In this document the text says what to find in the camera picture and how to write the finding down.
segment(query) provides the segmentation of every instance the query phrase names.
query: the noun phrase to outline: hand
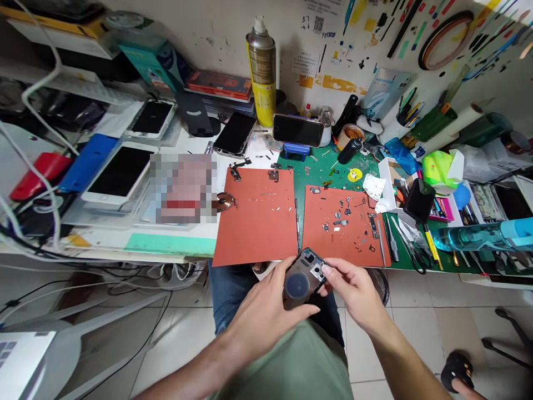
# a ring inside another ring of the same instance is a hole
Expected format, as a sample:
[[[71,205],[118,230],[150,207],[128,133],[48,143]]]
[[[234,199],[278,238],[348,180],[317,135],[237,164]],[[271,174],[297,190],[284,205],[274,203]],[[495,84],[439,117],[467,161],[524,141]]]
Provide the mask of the hand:
[[[320,311],[311,304],[290,311],[283,308],[285,273],[295,259],[278,263],[248,292],[226,331],[237,347],[235,355],[245,365],[268,353],[286,332]]]
[[[325,258],[322,272],[328,280],[319,291],[326,296],[335,289],[344,299],[346,309],[370,336],[387,332],[392,322],[368,272],[341,258]]]

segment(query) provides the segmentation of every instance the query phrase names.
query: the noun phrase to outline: green shirt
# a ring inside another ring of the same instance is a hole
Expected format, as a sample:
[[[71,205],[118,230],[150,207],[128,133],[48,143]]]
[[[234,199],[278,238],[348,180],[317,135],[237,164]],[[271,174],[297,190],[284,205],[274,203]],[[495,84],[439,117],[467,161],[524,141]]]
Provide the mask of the green shirt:
[[[353,400],[342,346],[304,321],[238,373],[212,400]]]

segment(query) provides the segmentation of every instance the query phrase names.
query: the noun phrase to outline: pen holder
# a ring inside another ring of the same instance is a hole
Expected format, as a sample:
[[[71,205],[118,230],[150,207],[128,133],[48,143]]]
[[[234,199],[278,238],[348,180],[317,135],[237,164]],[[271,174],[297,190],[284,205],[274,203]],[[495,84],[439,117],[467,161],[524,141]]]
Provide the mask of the pen holder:
[[[411,135],[421,142],[427,142],[456,119],[457,113],[453,109],[442,114],[440,107],[435,107],[415,125]]]
[[[394,118],[378,135],[378,140],[381,144],[390,142],[394,138],[402,138],[411,131],[410,128],[404,127],[398,122],[398,115]]]

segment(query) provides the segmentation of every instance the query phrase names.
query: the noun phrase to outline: blue water bottle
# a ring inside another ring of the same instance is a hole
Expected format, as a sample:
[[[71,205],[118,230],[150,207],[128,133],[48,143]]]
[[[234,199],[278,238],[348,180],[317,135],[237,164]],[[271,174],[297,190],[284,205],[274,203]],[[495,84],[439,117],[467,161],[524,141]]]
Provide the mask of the blue water bottle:
[[[533,250],[533,218],[443,228],[432,234],[438,249],[448,252]]]

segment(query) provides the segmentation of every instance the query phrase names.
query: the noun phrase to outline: slipper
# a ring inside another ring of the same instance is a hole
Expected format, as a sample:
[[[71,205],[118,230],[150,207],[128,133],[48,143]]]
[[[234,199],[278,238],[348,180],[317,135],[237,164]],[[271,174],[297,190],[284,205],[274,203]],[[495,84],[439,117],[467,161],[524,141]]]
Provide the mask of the slipper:
[[[472,363],[466,358],[464,354],[458,351],[452,351],[446,359],[446,365],[440,375],[440,380],[448,392],[458,393],[451,381],[454,378],[458,378],[465,382],[468,386],[474,389],[474,383],[472,382],[472,372],[474,368]]]

